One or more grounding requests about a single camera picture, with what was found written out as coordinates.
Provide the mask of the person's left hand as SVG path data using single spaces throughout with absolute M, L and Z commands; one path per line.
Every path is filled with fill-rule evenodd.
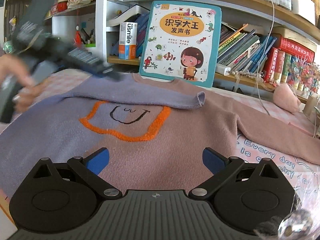
M 49 84 L 49 79 L 36 84 L 27 70 L 27 65 L 23 61 L 15 55 L 5 54 L 1 56 L 1 85 L 9 76 L 15 77 L 22 86 L 22 89 L 14 99 L 16 113 L 27 111 Z

